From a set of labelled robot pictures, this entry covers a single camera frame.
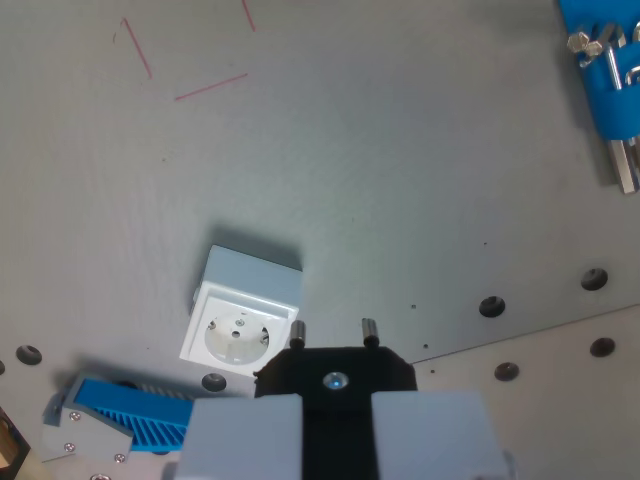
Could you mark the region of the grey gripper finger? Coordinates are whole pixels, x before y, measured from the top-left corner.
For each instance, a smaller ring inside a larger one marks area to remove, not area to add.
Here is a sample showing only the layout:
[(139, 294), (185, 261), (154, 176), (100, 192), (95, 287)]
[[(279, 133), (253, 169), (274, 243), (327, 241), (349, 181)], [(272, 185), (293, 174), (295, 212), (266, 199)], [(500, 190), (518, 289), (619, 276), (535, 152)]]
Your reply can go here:
[(372, 395), (381, 479), (511, 479), (481, 396), (471, 391)]
[(297, 394), (194, 403), (175, 479), (300, 479), (303, 401)]

